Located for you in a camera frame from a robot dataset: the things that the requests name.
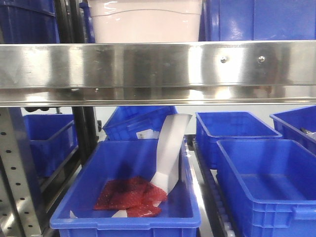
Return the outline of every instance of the blue plastic crate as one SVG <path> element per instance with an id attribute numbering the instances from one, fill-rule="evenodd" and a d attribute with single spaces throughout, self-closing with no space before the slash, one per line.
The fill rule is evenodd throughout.
<path id="1" fill-rule="evenodd" d="M 59 43 L 53 0 L 0 0 L 4 43 Z"/>
<path id="2" fill-rule="evenodd" d="M 160 131 L 166 116 L 176 113 L 174 106 L 120 106 L 103 129 L 111 141 L 137 140 L 139 132 Z"/>
<path id="3" fill-rule="evenodd" d="M 210 169 L 217 168 L 218 140 L 282 138 L 250 112 L 197 112 L 196 116 L 196 141 Z"/>
<path id="4" fill-rule="evenodd" d="M 316 106 L 308 106 L 270 115 L 275 129 L 283 134 L 285 139 L 295 140 L 316 154 L 316 140 L 306 135 L 300 129 L 316 131 Z"/>
<path id="5" fill-rule="evenodd" d="M 111 218 L 116 211 L 93 210 L 106 182 L 156 171 L 157 140 L 107 141 L 80 171 L 50 219 L 61 237 L 195 237 L 200 225 L 198 203 L 186 150 L 180 152 L 179 182 L 162 202 L 162 212 L 150 218 Z M 77 218 L 70 218 L 72 212 Z"/>
<path id="6" fill-rule="evenodd" d="M 314 40 L 315 0 L 206 0 L 206 40 Z"/>
<path id="7" fill-rule="evenodd" d="M 78 145 L 73 115 L 24 116 L 35 168 L 49 177 Z"/>
<path id="8" fill-rule="evenodd" d="M 84 28 L 85 28 L 85 33 L 86 33 L 86 37 L 87 37 L 87 43 L 95 43 L 90 7 L 89 7 L 88 3 L 86 3 L 86 2 L 81 2 L 79 4 L 79 6 L 83 10 Z"/>
<path id="9" fill-rule="evenodd" d="M 315 155 L 292 140 L 218 144 L 218 182 L 243 237 L 316 236 Z"/>

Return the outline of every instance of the white label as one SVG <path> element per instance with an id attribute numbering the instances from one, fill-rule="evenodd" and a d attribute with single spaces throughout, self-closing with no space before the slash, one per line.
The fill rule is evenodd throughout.
<path id="1" fill-rule="evenodd" d="M 138 139 L 158 139 L 160 132 L 152 129 L 143 130 L 136 133 Z"/>

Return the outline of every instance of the bolt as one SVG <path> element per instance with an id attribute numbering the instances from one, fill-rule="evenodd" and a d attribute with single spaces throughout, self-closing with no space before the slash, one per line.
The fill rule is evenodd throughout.
<path id="1" fill-rule="evenodd" d="M 227 58 L 226 57 L 221 57 L 221 63 L 226 63 L 227 62 Z"/>
<path id="2" fill-rule="evenodd" d="M 266 60 L 266 58 L 265 58 L 264 56 L 260 56 L 260 57 L 258 58 L 258 62 L 259 62 L 259 63 L 263 63 L 265 60 Z"/>

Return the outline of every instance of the crate rim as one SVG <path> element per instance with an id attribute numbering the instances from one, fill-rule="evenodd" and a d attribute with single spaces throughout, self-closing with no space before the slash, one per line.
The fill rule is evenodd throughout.
<path id="1" fill-rule="evenodd" d="M 12 6 L 12 7 L 16 7 L 16 8 L 20 8 L 20 9 L 24 9 L 24 10 L 30 10 L 30 11 L 34 11 L 37 13 L 49 15 L 49 16 L 54 16 L 54 17 L 56 16 L 55 13 L 52 11 L 40 10 L 40 9 L 29 7 L 27 5 L 19 5 L 19 4 L 16 4 L 14 2 L 7 2 L 5 0 L 0 0 L 0 7 L 2 7 L 2 6 Z"/>
<path id="2" fill-rule="evenodd" d="M 267 129 L 271 130 L 272 132 L 275 133 L 275 135 L 256 135 L 256 136 L 228 136 L 228 135 L 211 135 L 210 131 L 207 129 L 207 127 L 205 126 L 202 118 L 200 117 L 200 114 L 207 114 L 207 113 L 241 113 L 241 114 L 249 114 L 251 116 L 253 116 L 255 119 L 257 119 L 260 123 L 262 123 Z M 231 138 L 257 138 L 257 137 L 274 137 L 274 138 L 282 138 L 283 135 L 276 131 L 275 129 L 273 129 L 272 127 L 270 127 L 267 123 L 265 123 L 264 121 L 262 121 L 260 118 L 258 118 L 257 116 L 255 116 L 252 112 L 250 111 L 203 111 L 203 112 L 196 112 L 196 117 L 199 120 L 201 126 L 203 127 L 203 130 L 206 132 L 208 137 L 213 137 L 213 138 L 223 138 L 223 137 L 231 137 Z"/>
<path id="3" fill-rule="evenodd" d="M 316 143 L 316 140 L 311 138 L 310 136 L 308 136 L 307 134 L 305 134 L 304 132 L 302 132 L 301 130 L 297 129 L 296 127 L 292 126 L 291 124 L 287 123 L 286 121 L 284 121 L 283 119 L 277 117 L 277 115 L 280 114 L 285 114 L 291 111 L 298 111 L 298 110 L 302 110 L 302 109 L 309 109 L 311 107 L 316 107 L 316 105 L 312 105 L 312 106 L 306 106 L 306 107 L 300 107 L 300 108 L 296 108 L 296 109 L 292 109 L 292 110 L 287 110 L 287 111 L 283 111 L 283 112 L 278 112 L 278 113 L 274 113 L 274 114 L 270 114 L 269 117 L 272 118 L 275 121 L 278 121 L 282 124 L 284 124 L 285 126 L 291 128 L 292 130 L 298 132 L 300 135 L 302 135 L 303 137 L 305 137 L 306 139 L 308 139 L 309 141 Z"/>
<path id="4" fill-rule="evenodd" d="M 252 196 L 252 194 L 250 193 L 248 187 L 246 186 L 245 182 L 243 181 L 243 179 L 240 177 L 239 172 L 237 171 L 235 165 L 233 164 L 233 162 L 231 161 L 231 159 L 229 158 L 227 152 L 225 151 L 224 147 L 221 145 L 222 142 L 224 143 L 228 143 L 228 142 L 263 142 L 263 141 L 268 141 L 268 142 L 291 142 L 294 143 L 296 145 L 298 145 L 301 149 L 303 149 L 305 152 L 309 153 L 310 155 L 312 155 L 315 159 L 316 159 L 316 155 L 313 154 L 312 152 L 310 152 L 309 150 L 307 150 L 305 147 L 303 147 L 301 144 L 299 144 L 298 142 L 294 141 L 294 140 L 290 140 L 290 139 L 277 139 L 277 140 L 271 140 L 271 139 L 258 139 L 258 140 L 219 140 L 217 141 L 217 145 L 219 146 L 221 152 L 223 153 L 225 160 L 228 162 L 229 166 L 231 167 L 234 176 L 237 178 L 238 182 L 241 185 L 241 188 L 243 189 L 243 191 L 245 192 L 247 198 L 257 204 L 288 204 L 288 205 L 316 205 L 316 200 L 280 200 L 280 199 L 271 199 L 271 200 L 266 200 L 266 199 L 257 199 L 254 198 Z"/>
<path id="5" fill-rule="evenodd" d="M 71 114 L 43 114 L 43 115 L 24 115 L 23 117 L 31 117 L 31 116 L 36 116 L 36 117 L 40 117 L 40 116 L 45 116 L 45 115 L 49 115 L 49 116 L 67 116 L 70 117 L 72 116 Z M 64 132 L 66 129 L 72 127 L 73 125 L 75 125 L 75 121 L 74 119 L 72 121 L 70 121 L 69 123 L 67 123 L 65 126 L 63 126 L 61 129 L 59 129 L 57 132 L 55 132 L 50 138 L 45 139 L 45 140 L 31 140 L 30 141 L 32 143 L 42 143 L 42 142 L 46 142 L 46 141 L 51 141 L 53 139 L 55 139 L 60 133 Z"/>
<path id="6" fill-rule="evenodd" d="M 129 121 L 135 119 L 135 118 L 130 118 L 130 119 L 127 119 L 127 120 L 124 120 L 124 121 L 116 122 L 116 123 L 112 124 L 111 126 L 108 126 L 108 124 L 112 121 L 113 117 L 115 116 L 115 113 L 117 112 L 117 110 L 119 110 L 119 109 L 122 108 L 122 107 L 129 107 L 129 106 L 117 106 L 117 107 L 115 108 L 115 110 L 113 111 L 113 113 L 111 114 L 110 118 L 107 120 L 107 122 L 106 122 L 106 123 L 104 124 L 104 126 L 102 127 L 103 130 L 108 129 L 108 128 L 112 128 L 113 126 L 117 126 L 117 125 L 120 125 L 120 124 L 122 124 L 122 123 L 127 123 L 127 122 L 129 122 Z M 167 105 L 167 106 L 161 106 L 161 108 L 157 108 L 156 110 L 153 110 L 153 111 L 162 110 L 162 109 L 165 109 L 166 107 L 169 107 L 169 106 L 168 106 L 168 105 Z M 152 113 L 153 111 L 147 112 L 147 113 L 145 113 L 145 114 L 141 114 L 141 115 L 139 115 L 139 116 L 145 116 L 145 115 L 147 115 L 147 114 Z"/>

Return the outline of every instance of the metal rack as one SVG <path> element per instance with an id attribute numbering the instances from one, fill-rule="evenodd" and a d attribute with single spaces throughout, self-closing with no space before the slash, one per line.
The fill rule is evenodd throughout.
<path id="1" fill-rule="evenodd" d="M 0 182 L 7 190 L 0 193 L 0 207 L 17 222 L 2 231 L 52 235 L 50 207 L 79 166 L 76 152 L 65 161 L 64 167 L 71 166 L 67 175 L 59 170 L 40 186 L 22 115 L 14 107 L 310 104 L 316 102 L 315 55 L 316 41 L 305 40 L 0 45 L 0 166 L 7 177 Z M 194 159 L 192 168 L 205 200 Z M 56 187 L 52 180 L 65 188 L 56 188 L 54 198 L 47 191 Z M 203 203 L 201 210 L 216 226 L 218 220 L 207 215 L 210 206 Z"/>

